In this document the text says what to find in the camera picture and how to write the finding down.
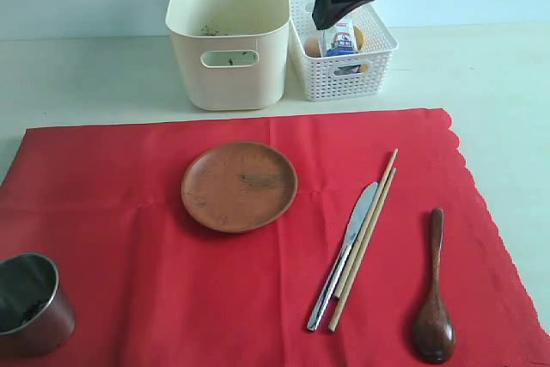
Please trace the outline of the blue white milk carton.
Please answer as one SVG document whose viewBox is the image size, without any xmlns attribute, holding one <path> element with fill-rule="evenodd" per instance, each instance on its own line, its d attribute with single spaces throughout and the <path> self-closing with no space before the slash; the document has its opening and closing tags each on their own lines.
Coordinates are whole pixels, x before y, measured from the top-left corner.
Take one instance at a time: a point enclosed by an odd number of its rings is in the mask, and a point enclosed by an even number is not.
<svg viewBox="0 0 550 367">
<path fill-rule="evenodd" d="M 334 57 L 358 52 L 352 18 L 345 17 L 321 33 L 321 56 Z"/>
</svg>

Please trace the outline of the yellow lemon with sticker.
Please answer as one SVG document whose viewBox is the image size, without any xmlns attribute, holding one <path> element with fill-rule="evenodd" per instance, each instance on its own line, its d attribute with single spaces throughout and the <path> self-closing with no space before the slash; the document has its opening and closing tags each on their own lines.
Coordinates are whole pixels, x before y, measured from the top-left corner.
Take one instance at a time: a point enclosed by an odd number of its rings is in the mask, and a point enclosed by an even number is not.
<svg viewBox="0 0 550 367">
<path fill-rule="evenodd" d="M 365 42 L 364 33 L 361 30 L 361 28 L 359 28 L 356 25 L 353 26 L 353 29 L 354 29 L 354 34 L 355 34 L 355 38 L 356 38 L 357 52 L 358 53 L 363 53 L 364 52 L 364 42 Z M 352 74 L 364 73 L 364 72 L 368 71 L 369 68 L 370 68 L 369 64 L 356 65 L 356 66 L 352 67 L 352 72 L 351 73 Z"/>
</svg>

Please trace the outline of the brown egg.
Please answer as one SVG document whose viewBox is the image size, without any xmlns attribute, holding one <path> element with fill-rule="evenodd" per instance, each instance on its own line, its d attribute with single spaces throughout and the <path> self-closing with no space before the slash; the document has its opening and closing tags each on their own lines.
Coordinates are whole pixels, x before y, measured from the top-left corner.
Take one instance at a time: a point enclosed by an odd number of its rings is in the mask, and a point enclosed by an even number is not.
<svg viewBox="0 0 550 367">
<path fill-rule="evenodd" d="M 320 39 L 318 36 L 309 36 L 304 42 L 304 51 L 311 58 L 321 58 Z"/>
</svg>

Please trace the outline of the brown wooden plate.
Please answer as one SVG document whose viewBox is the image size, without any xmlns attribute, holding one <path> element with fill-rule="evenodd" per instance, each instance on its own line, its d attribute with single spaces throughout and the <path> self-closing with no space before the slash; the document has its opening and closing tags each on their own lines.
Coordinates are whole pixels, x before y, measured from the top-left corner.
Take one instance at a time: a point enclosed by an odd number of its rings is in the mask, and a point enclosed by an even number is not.
<svg viewBox="0 0 550 367">
<path fill-rule="evenodd" d="M 296 169 L 283 153 L 260 142 L 233 141 L 206 150 L 190 163 L 180 197 L 196 222 L 240 234 L 277 220 L 297 189 Z"/>
</svg>

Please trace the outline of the silver table knife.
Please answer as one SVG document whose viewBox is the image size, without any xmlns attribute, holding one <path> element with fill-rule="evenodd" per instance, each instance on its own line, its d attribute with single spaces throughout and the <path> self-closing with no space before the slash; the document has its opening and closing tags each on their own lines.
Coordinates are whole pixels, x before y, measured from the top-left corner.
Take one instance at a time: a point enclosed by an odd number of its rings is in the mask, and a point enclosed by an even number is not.
<svg viewBox="0 0 550 367">
<path fill-rule="evenodd" d="M 350 255 L 352 246 L 358 237 L 358 232 L 366 218 L 368 209 L 370 208 L 374 199 L 376 190 L 379 187 L 377 181 L 371 182 L 361 193 L 356 204 L 353 207 L 349 221 L 345 229 L 344 240 L 342 246 L 337 255 L 336 260 L 333 263 L 333 267 L 327 276 L 325 284 L 322 287 L 321 293 L 317 298 L 315 306 L 309 316 L 306 328 L 313 332 L 320 323 L 322 316 L 333 296 L 337 283 L 341 277 L 341 273 L 345 267 L 345 263 Z"/>
</svg>

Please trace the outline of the wooden chopstick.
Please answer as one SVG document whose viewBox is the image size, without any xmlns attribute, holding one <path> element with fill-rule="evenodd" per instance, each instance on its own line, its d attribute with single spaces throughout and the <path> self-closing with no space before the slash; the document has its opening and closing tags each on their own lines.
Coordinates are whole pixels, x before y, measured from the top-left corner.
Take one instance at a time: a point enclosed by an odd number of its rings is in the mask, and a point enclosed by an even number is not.
<svg viewBox="0 0 550 367">
<path fill-rule="evenodd" d="M 393 151 L 393 153 L 392 153 L 392 155 L 391 155 L 391 157 L 388 161 L 387 167 L 385 168 L 385 170 L 383 172 L 383 175 L 382 175 L 382 178 L 379 182 L 378 188 L 375 191 L 374 197 L 373 197 L 373 199 L 370 203 L 370 207 L 369 207 L 369 209 L 366 213 L 366 216 L 363 219 L 363 221 L 361 222 L 362 225 L 361 225 L 361 228 L 358 232 L 357 239 L 356 239 L 356 241 L 354 242 L 354 244 L 351 248 L 350 255 L 348 257 L 347 262 L 345 263 L 345 267 L 343 269 L 343 272 L 341 273 L 338 285 L 336 286 L 336 289 L 334 291 L 334 296 L 336 298 L 340 298 L 340 296 L 343 292 L 345 282 L 348 279 L 348 277 L 350 275 L 350 272 L 351 272 L 351 267 L 352 267 L 353 263 L 355 262 L 355 260 L 358 256 L 358 251 L 360 249 L 361 243 L 362 243 L 362 241 L 363 241 L 363 239 L 366 235 L 367 228 L 370 224 L 370 221 L 372 220 L 372 217 L 374 215 L 374 210 L 375 210 L 376 205 L 379 201 L 379 198 L 382 195 L 382 190 L 386 185 L 386 182 L 388 180 L 388 176 L 390 174 L 391 168 L 394 165 L 394 160 L 397 156 L 397 153 L 398 153 L 398 149 L 394 149 L 394 151 Z"/>
<path fill-rule="evenodd" d="M 353 282 L 358 274 L 358 270 L 359 270 L 359 267 L 361 265 L 361 262 L 364 258 L 364 255 L 365 255 L 365 252 L 366 252 L 366 249 L 367 249 L 367 246 L 370 242 L 370 238 L 373 234 L 373 231 L 374 231 L 374 228 L 376 226 L 376 223 L 378 221 L 378 218 L 382 212 L 382 208 L 383 208 L 383 205 L 385 203 L 385 199 L 388 195 L 388 191 L 389 191 L 389 188 L 391 186 L 391 183 L 392 183 L 392 180 L 394 178 L 394 174 L 395 174 L 395 171 L 396 171 L 396 168 L 395 167 L 392 167 L 391 168 L 391 171 L 390 171 L 390 174 L 388 176 L 388 180 L 386 182 L 386 185 L 385 187 L 383 188 L 382 190 L 382 195 L 381 197 L 379 198 L 379 201 L 376 205 L 376 208 L 374 210 L 374 215 L 372 217 L 372 220 L 370 221 L 370 224 L 367 228 L 367 232 L 366 232 L 366 235 L 361 243 L 361 246 L 360 246 L 360 249 L 358 251 L 358 255 L 357 255 L 357 258 L 355 260 L 355 262 L 353 263 L 352 267 L 351 267 L 351 272 L 350 272 L 350 275 L 348 277 L 348 279 L 346 280 L 345 282 L 345 286 L 344 286 L 344 289 L 343 289 L 343 292 L 340 296 L 340 298 L 338 298 L 338 302 L 336 304 L 336 307 L 334 309 L 334 312 L 333 312 L 333 316 L 332 316 L 332 319 L 331 321 L 329 322 L 328 324 L 328 329 L 331 331 L 331 332 L 334 332 L 336 330 L 336 327 L 338 326 L 338 323 L 339 323 L 339 319 L 343 313 L 343 310 L 344 310 L 344 307 L 345 307 L 345 304 L 346 304 L 346 301 L 347 301 L 347 298 L 351 292 L 351 288 L 353 286 Z"/>
</svg>

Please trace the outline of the dark wooden spoon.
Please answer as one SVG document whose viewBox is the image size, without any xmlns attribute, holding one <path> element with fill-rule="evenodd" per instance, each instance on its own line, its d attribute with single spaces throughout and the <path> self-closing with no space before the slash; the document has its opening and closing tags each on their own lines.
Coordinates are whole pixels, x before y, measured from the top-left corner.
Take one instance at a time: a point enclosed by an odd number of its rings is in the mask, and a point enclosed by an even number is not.
<svg viewBox="0 0 550 367">
<path fill-rule="evenodd" d="M 412 324 L 412 343 L 426 363 L 442 364 L 452 357 L 456 336 L 453 322 L 440 292 L 440 264 L 443 245 L 443 210 L 431 212 L 431 285 Z"/>
</svg>

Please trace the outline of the stainless steel cup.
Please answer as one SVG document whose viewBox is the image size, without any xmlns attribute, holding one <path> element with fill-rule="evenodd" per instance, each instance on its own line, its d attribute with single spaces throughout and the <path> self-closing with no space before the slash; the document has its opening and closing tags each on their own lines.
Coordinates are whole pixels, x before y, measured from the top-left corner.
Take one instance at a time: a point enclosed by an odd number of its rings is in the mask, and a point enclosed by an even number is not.
<svg viewBox="0 0 550 367">
<path fill-rule="evenodd" d="M 76 312 L 50 257 L 22 253 L 1 261 L 2 358 L 52 353 L 75 327 Z"/>
</svg>

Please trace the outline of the cream plastic bin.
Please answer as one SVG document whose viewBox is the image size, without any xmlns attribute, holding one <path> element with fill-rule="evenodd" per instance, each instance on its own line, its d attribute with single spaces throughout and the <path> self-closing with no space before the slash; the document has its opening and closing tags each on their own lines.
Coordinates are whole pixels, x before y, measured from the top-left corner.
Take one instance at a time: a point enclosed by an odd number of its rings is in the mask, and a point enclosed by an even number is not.
<svg viewBox="0 0 550 367">
<path fill-rule="evenodd" d="M 283 97 L 289 0 L 169 0 L 165 22 L 196 107 L 254 110 Z"/>
</svg>

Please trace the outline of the white perforated plastic basket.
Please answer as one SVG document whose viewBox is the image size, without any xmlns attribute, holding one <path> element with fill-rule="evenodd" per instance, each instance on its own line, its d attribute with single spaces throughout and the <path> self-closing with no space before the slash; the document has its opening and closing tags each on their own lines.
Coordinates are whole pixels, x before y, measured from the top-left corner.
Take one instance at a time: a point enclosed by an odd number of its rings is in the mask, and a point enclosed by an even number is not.
<svg viewBox="0 0 550 367">
<path fill-rule="evenodd" d="M 375 95 L 382 88 L 397 40 L 388 31 L 373 7 L 365 4 L 349 14 L 364 36 L 357 54 L 333 58 L 313 58 L 304 50 L 306 40 L 321 37 L 311 16 L 315 0 L 289 0 L 289 54 L 310 101 Z"/>
</svg>

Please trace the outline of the red table cloth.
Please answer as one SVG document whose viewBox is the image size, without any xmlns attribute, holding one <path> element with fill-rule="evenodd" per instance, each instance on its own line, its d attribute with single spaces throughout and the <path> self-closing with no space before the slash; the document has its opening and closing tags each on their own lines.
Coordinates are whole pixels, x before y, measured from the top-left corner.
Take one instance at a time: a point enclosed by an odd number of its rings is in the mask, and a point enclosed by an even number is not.
<svg viewBox="0 0 550 367">
<path fill-rule="evenodd" d="M 546 366 L 549 338 L 441 109 L 28 130 L 1 185 L 1 255 L 58 265 L 76 330 L 4 366 L 416 366 L 409 325 L 443 209 L 453 366 Z M 299 180 L 276 222 L 224 235 L 195 222 L 180 181 L 232 140 L 284 153 Z M 362 191 L 394 178 L 334 332 L 309 316 Z"/>
</svg>

